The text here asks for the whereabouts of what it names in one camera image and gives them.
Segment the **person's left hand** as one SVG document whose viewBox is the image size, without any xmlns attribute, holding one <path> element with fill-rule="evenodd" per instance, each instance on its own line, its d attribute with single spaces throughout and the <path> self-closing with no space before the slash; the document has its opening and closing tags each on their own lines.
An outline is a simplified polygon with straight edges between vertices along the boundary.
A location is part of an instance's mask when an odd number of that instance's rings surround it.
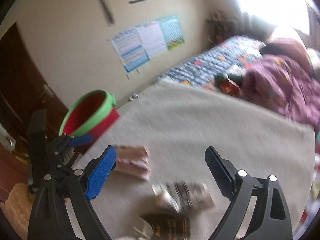
<svg viewBox="0 0 320 240">
<path fill-rule="evenodd" d="M 35 195 L 29 195 L 28 185 L 17 183 L 10 191 L 7 200 L 1 203 L 1 210 L 21 237 L 27 239 L 30 214 Z"/>
</svg>

